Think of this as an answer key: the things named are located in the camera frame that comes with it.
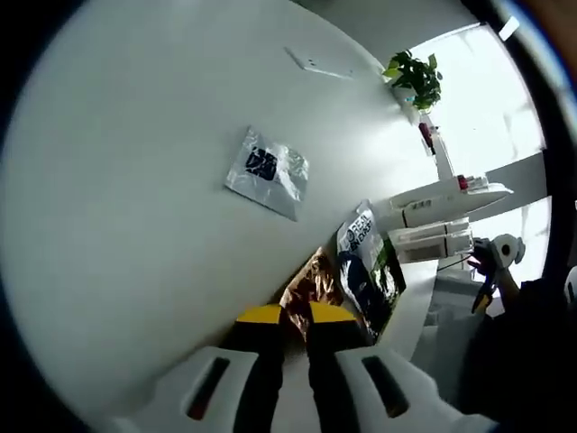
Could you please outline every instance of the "plastic bag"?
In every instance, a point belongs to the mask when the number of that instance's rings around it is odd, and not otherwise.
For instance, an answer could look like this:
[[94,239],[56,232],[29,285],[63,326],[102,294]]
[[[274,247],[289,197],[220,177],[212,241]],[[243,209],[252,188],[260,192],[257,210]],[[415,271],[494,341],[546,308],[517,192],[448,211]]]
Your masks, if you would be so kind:
[[290,321],[307,341],[307,331],[313,322],[309,301],[341,305],[343,294],[334,280],[334,267],[323,248],[318,248],[298,271],[282,294],[280,305]]
[[406,284],[392,242],[377,230],[368,200],[339,228],[336,242],[344,293],[375,343]]
[[249,127],[224,184],[297,221],[307,183],[308,161],[300,153],[269,140]]

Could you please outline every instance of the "red object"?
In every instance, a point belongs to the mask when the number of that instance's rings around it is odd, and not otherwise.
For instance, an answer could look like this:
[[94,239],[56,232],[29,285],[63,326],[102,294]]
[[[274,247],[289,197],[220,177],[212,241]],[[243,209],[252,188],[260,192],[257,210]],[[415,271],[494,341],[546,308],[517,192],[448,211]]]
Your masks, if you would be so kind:
[[461,191],[466,191],[469,188],[469,185],[467,184],[467,179],[462,174],[457,176],[457,180],[459,181],[459,189]]
[[418,130],[421,132],[421,135],[423,135],[423,138],[425,139],[425,143],[428,146],[428,148],[431,149],[433,154],[435,154],[435,147],[433,147],[433,139],[431,138],[431,132],[429,131],[429,127],[423,122],[421,122],[420,124],[418,124]]

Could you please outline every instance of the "person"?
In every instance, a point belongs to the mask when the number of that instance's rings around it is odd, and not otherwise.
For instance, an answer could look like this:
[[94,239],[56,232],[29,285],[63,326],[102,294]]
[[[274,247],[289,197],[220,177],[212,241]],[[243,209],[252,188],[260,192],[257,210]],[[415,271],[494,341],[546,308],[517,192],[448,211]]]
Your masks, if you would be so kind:
[[[470,264],[489,271],[486,263]],[[577,407],[577,322],[563,287],[541,279],[519,288],[508,269],[498,272],[497,287],[505,312],[486,317],[470,344],[458,409],[515,431],[569,428]]]

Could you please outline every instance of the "clear plastic bag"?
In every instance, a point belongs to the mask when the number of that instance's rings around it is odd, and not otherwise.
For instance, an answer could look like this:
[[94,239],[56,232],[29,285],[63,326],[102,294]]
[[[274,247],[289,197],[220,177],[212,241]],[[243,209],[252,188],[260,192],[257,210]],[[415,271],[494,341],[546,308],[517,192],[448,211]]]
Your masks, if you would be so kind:
[[279,214],[298,220],[308,183],[308,161],[252,127],[244,137],[225,186]]

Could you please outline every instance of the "white wall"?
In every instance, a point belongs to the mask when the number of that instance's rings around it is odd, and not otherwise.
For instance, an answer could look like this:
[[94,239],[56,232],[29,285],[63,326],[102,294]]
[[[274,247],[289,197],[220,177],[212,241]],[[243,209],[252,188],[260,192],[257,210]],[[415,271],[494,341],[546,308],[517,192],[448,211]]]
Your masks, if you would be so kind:
[[398,51],[476,23],[459,0],[302,0],[381,63]]
[[545,165],[541,152],[499,169],[488,171],[487,177],[489,182],[502,183],[507,188],[513,189],[515,193],[493,205],[470,213],[469,219],[471,221],[493,217],[547,197]]

